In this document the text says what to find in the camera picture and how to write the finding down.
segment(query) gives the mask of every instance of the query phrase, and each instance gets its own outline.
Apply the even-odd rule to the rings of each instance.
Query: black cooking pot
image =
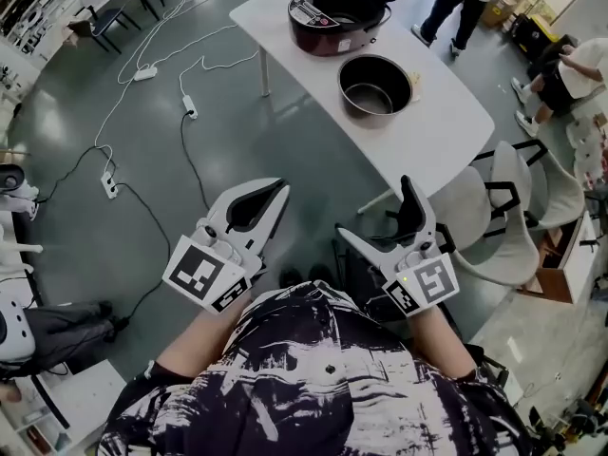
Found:
[[[296,45],[316,56],[333,56],[375,42],[390,19],[394,0],[292,0],[291,34]]]
[[[338,72],[338,84],[347,113],[365,120],[369,128],[385,126],[411,101],[407,73],[390,59],[375,54],[346,61]]]

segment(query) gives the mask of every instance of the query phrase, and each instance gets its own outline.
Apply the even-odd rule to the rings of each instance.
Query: table leg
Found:
[[[259,70],[262,75],[262,96],[268,96],[270,95],[270,88],[268,87],[268,53],[262,46],[259,46]]]
[[[357,210],[357,215],[363,215],[366,211],[368,211],[372,206],[374,206],[375,204],[377,204],[378,202],[381,202],[383,200],[387,200],[388,198],[390,198],[394,193],[392,192],[392,189],[389,189],[388,191],[385,191],[384,193],[382,193],[380,196],[378,196],[375,199],[372,199],[370,202],[368,202],[365,206],[359,208]]]

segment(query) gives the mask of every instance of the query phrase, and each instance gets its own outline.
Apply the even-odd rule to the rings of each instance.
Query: white chair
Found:
[[[487,190],[510,191],[510,198],[492,210]],[[527,231],[517,190],[511,182],[484,183],[480,173],[469,166],[429,201],[437,222],[445,224],[451,233],[456,247],[452,258],[467,272],[513,287],[534,276],[539,252]],[[461,251],[482,238],[490,221],[500,217],[505,217],[506,227],[498,250],[481,263],[471,263]]]
[[[539,152],[525,161],[518,150],[538,147]],[[499,142],[496,150],[480,154],[476,160],[494,157],[491,180],[509,181],[515,184],[528,228],[549,230],[576,220],[584,208],[584,192],[579,182],[568,174],[555,156],[538,139],[510,145]],[[535,218],[529,211],[532,196],[532,175],[530,165],[539,162],[544,170],[547,185],[547,205],[541,218]],[[494,207],[501,207],[509,199],[504,191],[492,191],[490,200]],[[499,235],[503,230],[487,233],[486,237]]]

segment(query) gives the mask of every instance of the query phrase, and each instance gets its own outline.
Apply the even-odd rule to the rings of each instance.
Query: gray floor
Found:
[[[175,4],[179,0],[168,0]],[[151,62],[211,30],[231,23],[229,11],[246,0],[212,0],[166,25],[144,55]],[[409,27],[421,22],[433,0],[401,0],[393,18]],[[152,17],[137,0],[131,14],[148,29]],[[446,62],[449,38],[458,25],[454,15],[441,29],[432,50]],[[123,55],[106,54],[92,42],[64,47],[48,64],[14,123],[11,144],[23,143],[33,155],[25,162],[30,181],[48,193],[80,154],[92,145],[102,120],[118,100],[116,76],[139,45],[143,32],[110,31]],[[202,53],[206,64],[228,64],[250,55],[254,43],[239,29],[224,31],[163,63],[150,82],[135,83],[110,119],[101,143],[111,143],[119,165],[116,179],[131,184],[158,216],[173,245],[189,235],[205,214],[198,187],[180,143],[179,73]],[[452,70],[493,117],[498,140],[521,142],[517,102],[509,78],[524,78],[526,62],[497,32],[479,27]],[[364,231],[385,227],[382,209],[364,218],[355,209],[386,185],[339,127],[280,66],[271,62],[273,95],[259,96],[257,61],[229,70],[204,72],[196,67],[184,78],[199,118],[186,126],[191,155],[213,200],[224,189],[259,177],[282,177],[292,198],[275,240],[267,249],[274,271],[259,288],[276,285],[280,267],[291,263],[307,270],[332,261],[333,224],[341,221]],[[541,137],[564,164],[571,152],[554,122]],[[165,266],[162,236],[147,212],[123,191],[109,201],[100,185],[105,160],[91,153],[78,171],[31,225],[31,241],[45,252],[35,261],[36,276],[49,303],[110,299],[126,314],[142,292],[154,285]],[[448,302],[466,338],[478,331],[506,289],[460,275],[462,292]],[[124,376],[155,357],[196,314],[181,295],[162,286],[142,305],[128,331],[107,350]]]

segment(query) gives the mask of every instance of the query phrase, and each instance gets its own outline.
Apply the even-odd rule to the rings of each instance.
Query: pot rim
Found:
[[[382,59],[384,61],[387,61],[388,63],[392,64],[393,66],[395,66],[405,77],[406,80],[408,81],[408,85],[409,85],[409,99],[408,102],[404,105],[403,108],[401,108],[399,111],[393,111],[392,113],[374,113],[373,111],[368,111],[365,108],[362,108],[361,106],[359,106],[358,104],[354,103],[344,92],[344,88],[342,87],[342,84],[340,83],[340,76],[342,75],[342,69],[344,69],[344,66],[347,65],[350,61],[354,61],[355,59],[359,59],[362,57],[375,57],[378,59]],[[340,68],[338,69],[338,87],[340,88],[340,93],[342,93],[342,97],[349,102],[352,106],[354,106],[355,108],[361,110],[364,113],[367,113],[368,115],[373,115],[376,117],[392,117],[394,115],[398,115],[399,113],[401,113],[403,110],[405,110],[408,105],[411,103],[411,98],[414,94],[414,88],[411,84],[411,80],[409,79],[408,74],[405,72],[405,70],[400,67],[397,63],[395,63],[394,61],[392,61],[391,59],[389,59],[388,57],[384,57],[381,56],[379,54],[368,54],[368,53],[364,53],[364,54],[358,54],[356,56],[352,56],[349,59],[347,59],[344,63],[342,63],[342,66],[340,66]]]

